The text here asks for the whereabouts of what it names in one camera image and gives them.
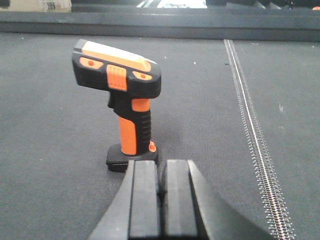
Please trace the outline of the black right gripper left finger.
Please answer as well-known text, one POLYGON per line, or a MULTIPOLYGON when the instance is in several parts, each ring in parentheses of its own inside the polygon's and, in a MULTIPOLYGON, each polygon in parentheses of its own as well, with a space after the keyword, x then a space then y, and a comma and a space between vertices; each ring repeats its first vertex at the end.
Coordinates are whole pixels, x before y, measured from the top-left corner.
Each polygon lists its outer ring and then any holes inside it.
POLYGON ((157 166, 130 160, 111 205, 90 240, 159 240, 161 238, 157 166))

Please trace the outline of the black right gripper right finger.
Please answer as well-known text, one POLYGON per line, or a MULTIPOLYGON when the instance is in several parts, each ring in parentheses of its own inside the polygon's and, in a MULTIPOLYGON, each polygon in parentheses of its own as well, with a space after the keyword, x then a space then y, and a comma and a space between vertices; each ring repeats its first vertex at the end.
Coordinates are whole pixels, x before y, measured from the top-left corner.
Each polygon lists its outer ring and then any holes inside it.
POLYGON ((215 192, 192 160, 167 160, 164 177, 165 240, 273 239, 215 192))

